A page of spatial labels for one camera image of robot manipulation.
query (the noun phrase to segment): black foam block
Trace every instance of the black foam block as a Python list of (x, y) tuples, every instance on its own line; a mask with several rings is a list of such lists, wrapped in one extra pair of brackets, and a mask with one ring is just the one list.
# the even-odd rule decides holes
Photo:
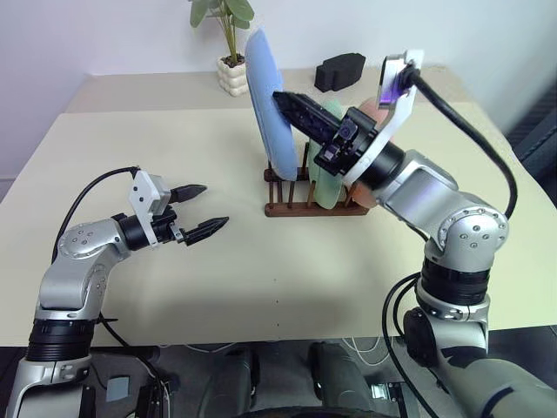
[(359, 80), (365, 62), (366, 57), (354, 52), (326, 59), (315, 71), (315, 87), (323, 92), (344, 89)]

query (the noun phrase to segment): white wall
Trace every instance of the white wall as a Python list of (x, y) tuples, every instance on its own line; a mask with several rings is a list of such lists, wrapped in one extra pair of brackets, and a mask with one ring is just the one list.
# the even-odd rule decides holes
[[(282, 68), (346, 51), (379, 64), (408, 47), (444, 64), (502, 129), (555, 79), (555, 0), (251, 0)], [(216, 21), (185, 0), (0, 2), (0, 179), (17, 175), (85, 74), (212, 71)]]

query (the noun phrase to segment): blue plate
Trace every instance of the blue plate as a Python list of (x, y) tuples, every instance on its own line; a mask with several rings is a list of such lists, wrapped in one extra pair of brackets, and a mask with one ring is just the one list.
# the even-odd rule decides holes
[(282, 77), (263, 30), (254, 32), (245, 46), (245, 75), (255, 118), (274, 171), (284, 180), (298, 175), (298, 154), (290, 124), (277, 109), (272, 93), (282, 91)]

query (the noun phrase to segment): white cable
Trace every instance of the white cable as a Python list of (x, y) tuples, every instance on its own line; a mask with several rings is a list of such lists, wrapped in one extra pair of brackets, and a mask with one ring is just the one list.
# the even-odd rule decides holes
[[(355, 344), (355, 340), (354, 337), (350, 337), (353, 341), (353, 343)], [(348, 342), (348, 339), (343, 338), (342, 341), (348, 346), (348, 348), (350, 348), (352, 351), (360, 351), (361, 353), (371, 353), (375, 348), (377, 348), (377, 346), (379, 345), (379, 341), (380, 341), (380, 337), (377, 337), (377, 339), (375, 340), (375, 343), (373, 344), (373, 347), (368, 348), (367, 350), (360, 350), (357, 349), (354, 345), (352, 345), (350, 342)]]
[(190, 350), (197, 351), (198, 353), (204, 353), (204, 354), (215, 354), (215, 353), (218, 353), (219, 351), (226, 350), (227, 348), (230, 348), (230, 347), (235, 346), (235, 345), (236, 345), (235, 342), (231, 342), (230, 344), (224, 344), (222, 347), (216, 348), (214, 350), (205, 350), (203, 348), (197, 348), (197, 347), (185, 344), (185, 346), (188, 347)]
[(364, 359), (364, 356), (362, 355), (363, 352), (358, 349), (358, 345), (356, 344), (356, 340), (354, 339), (354, 337), (352, 337), (352, 343), (354, 344), (354, 348), (355, 348), (354, 351), (356, 352), (356, 355), (359, 357), (359, 359), (362, 361), (362, 363), (364, 363), (366, 366), (370, 366), (370, 367), (378, 366), (379, 364), (385, 362), (389, 358), (389, 353), (387, 352), (385, 354), (385, 357), (383, 357), (381, 360), (379, 360), (375, 363), (370, 363), (366, 359)]

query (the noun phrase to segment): wire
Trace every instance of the wire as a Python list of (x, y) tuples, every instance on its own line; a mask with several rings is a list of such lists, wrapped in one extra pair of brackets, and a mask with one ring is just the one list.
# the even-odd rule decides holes
[(93, 364), (93, 362), (91, 362), (91, 368), (93, 369), (93, 372), (95, 373), (95, 376), (97, 377), (98, 384), (101, 385), (101, 388), (106, 390), (106, 385), (103, 383), (103, 381), (101, 381), (101, 378), (98, 375), (97, 367), (95, 366), (95, 364)]
[(425, 242), (429, 240), (427, 235), (425, 235), (421, 230), (416, 228), (414, 225), (406, 224), (410, 229), (412, 229), (415, 233), (417, 233)]
[(478, 145), (481, 150), (493, 161), (495, 165), (500, 169), (505, 176), (505, 180), (508, 183), (509, 189), (509, 200), (507, 204), (507, 209), (505, 210), (505, 216), (507, 219), (511, 218), (516, 207), (516, 201), (518, 199), (518, 187), (516, 185), (516, 179), (514, 178), (513, 172), (508, 167), (507, 163), (501, 156), (495, 151), (491, 144), (487, 141), (480, 131), (474, 128), (467, 120), (465, 120), (454, 108), (447, 103), (439, 94), (437, 94), (433, 88), (421, 77), (419, 70), (408, 67), (408, 71), (405, 75), (406, 81), (414, 84), (419, 91), (429, 100), (429, 102), (437, 108), (438, 111), (443, 113), (446, 118), (453, 122), (461, 131), (463, 131), (468, 137), (472, 139), (473, 142)]
[[(122, 347), (131, 347), (130, 344), (128, 344), (128, 342), (126, 340), (124, 340), (124, 338), (122, 338), (120, 336), (120, 334), (118, 334), (114, 328), (112, 328), (111, 324), (109, 324), (109, 322), (106, 320), (106, 318), (103, 316), (103, 313), (99, 313), (98, 314), (98, 319), (101, 321), (101, 323), (104, 325), (104, 327), (106, 328), (106, 330), (109, 332), (110, 335), (112, 335), (112, 337), (114, 337), (114, 339), (116, 341), (118, 341), (120, 343), (120, 345)], [(162, 400), (163, 397), (163, 392), (164, 392), (164, 382), (163, 380), (160, 378), (160, 374), (158, 374), (158, 371), (156, 368), (154, 368), (150, 362), (145, 359), (142, 355), (139, 354), (134, 354), (133, 355), (136, 359), (138, 359), (138, 361), (147, 369), (147, 371), (149, 372), (149, 375), (155, 380), (155, 382), (157, 383), (157, 389), (158, 389), (158, 397)], [(159, 408), (158, 409), (159, 412), (159, 416), (160, 418), (163, 418), (164, 416), (164, 412), (163, 412), (163, 408)]]
[(437, 414), (435, 414), (435, 411), (433, 411), (433, 409), (429, 406), (427, 401), (421, 395), (419, 390), (414, 386), (414, 384), (410, 380), (410, 377), (408, 377), (408, 374), (406, 374), (404, 368), (400, 364), (399, 358), (394, 353), (393, 346), (392, 346), (392, 344), (389, 340), (389, 338), (390, 338), (389, 337), (389, 332), (386, 328), (386, 318), (387, 318), (387, 313), (388, 313), (388, 309), (389, 309), (389, 303), (391, 302), (391, 299), (393, 298), (394, 294), (397, 292), (397, 290), (399, 290), (400, 287), (404, 286), (407, 282), (418, 279), (419, 275), (420, 275), (420, 273), (411, 274), (411, 275), (405, 277), (404, 279), (398, 281), (391, 288), (391, 290), (389, 291), (389, 293), (385, 297), (385, 302), (383, 303), (383, 310), (381, 311), (381, 330), (383, 332), (383, 338), (385, 339), (386, 349), (387, 349), (388, 353), (390, 354), (391, 359), (393, 360), (394, 366), (399, 371), (400, 376), (402, 376), (402, 379), (404, 380), (406, 385), (410, 388), (410, 390), (412, 390), (412, 393), (414, 394), (416, 399), (419, 401), (419, 403), (421, 403), (422, 407), (424, 407), (426, 412), (430, 416), (432, 416), (432, 418), (439, 418), (439, 416)]
[[(143, 367), (145, 367), (145, 370), (147, 370), (147, 373), (149, 374), (149, 376), (152, 377), (153, 379), (157, 379), (157, 377), (155, 375), (153, 375), (152, 371), (147, 367), (147, 365), (145, 363), (143, 363), (138, 357), (136, 357), (136, 358), (139, 360), (141, 365)], [(171, 395), (168, 392), (168, 388), (166, 387), (164, 382), (161, 381), (161, 383), (163, 384), (164, 397), (166, 398), (166, 409), (168, 411), (167, 418), (171, 418)]]
[(215, 354), (218, 353), (220, 351), (226, 350), (227, 348), (230, 348), (232, 346), (235, 346), (236, 343), (235, 342), (231, 342), (229, 344), (224, 344), (222, 347), (216, 348), (214, 350), (205, 350), (204, 348), (197, 348), (194, 346), (190, 346), (189, 344), (184, 344), (186, 347), (188, 347), (190, 350), (192, 351), (197, 351), (198, 353), (203, 353), (203, 354)]
[(354, 339), (354, 337), (352, 337), (352, 343), (354, 344), (354, 351), (356, 352), (356, 355), (359, 357), (359, 359), (361, 360), (362, 363), (364, 363), (366, 366), (370, 366), (370, 367), (375, 367), (378, 366), (379, 364), (385, 362), (388, 358), (389, 358), (389, 352), (387, 351), (387, 353), (385, 354), (385, 356), (379, 360), (376, 361), (374, 363), (370, 363), (369, 361), (367, 361), (364, 356), (362, 355), (362, 352), (358, 349), (358, 345), (356, 344), (356, 340)]
[(106, 172), (105, 174), (103, 174), (101, 176), (98, 176), (96, 179), (91, 181), (81, 191), (81, 193), (79, 193), (76, 200), (74, 200), (73, 204), (71, 205), (70, 210), (66, 214), (66, 216), (64, 218), (64, 221), (62, 221), (62, 225), (60, 226), (60, 229), (58, 230), (58, 234), (57, 234), (56, 239), (54, 241), (54, 248), (52, 248), (52, 258), (50, 260), (50, 263), (53, 263), (54, 260), (56, 259), (57, 255), (58, 255), (58, 241), (60, 240), (62, 235), (64, 235), (64, 232), (66, 231), (66, 228), (68, 227), (68, 224), (70, 223), (71, 217), (73, 216), (74, 212), (76, 211), (76, 209), (79, 206), (79, 204), (81, 203), (81, 201), (84, 199), (85, 195), (88, 192), (90, 192), (93, 187), (95, 187), (97, 184), (99, 184), (104, 179), (109, 178), (110, 176), (114, 176), (115, 174), (119, 174), (121, 172), (130, 172), (131, 176), (135, 177), (135, 175), (138, 171), (139, 171), (139, 167), (124, 167), (124, 168), (118, 168), (117, 170), (112, 170), (110, 172)]
[(356, 344), (355, 344), (355, 340), (354, 337), (350, 337), (352, 341), (354, 341), (354, 345), (352, 345), (352, 343), (348, 342), (348, 339), (343, 338), (342, 341), (348, 346), (348, 348), (350, 348), (352, 351), (360, 351), (361, 353), (371, 353), (373, 350), (375, 350), (375, 348), (377, 348), (377, 346), (379, 345), (379, 341), (381, 340), (380, 337), (377, 337), (377, 339), (375, 340), (375, 342), (373, 343), (373, 346), (371, 348), (368, 348), (367, 350), (360, 350), (359, 348), (357, 348)]
[(408, 283), (406, 287), (400, 291), (399, 295), (397, 296), (397, 299), (394, 300), (393, 323), (394, 323), (394, 327), (397, 328), (397, 332), (402, 338), (404, 338), (404, 332), (402, 331), (402, 328), (400, 327), (399, 324), (399, 305), (400, 302), (402, 301), (402, 298), (404, 298), (404, 295), (407, 294), (410, 289), (416, 286), (416, 283), (418, 283), (418, 279), (414, 279), (410, 283)]

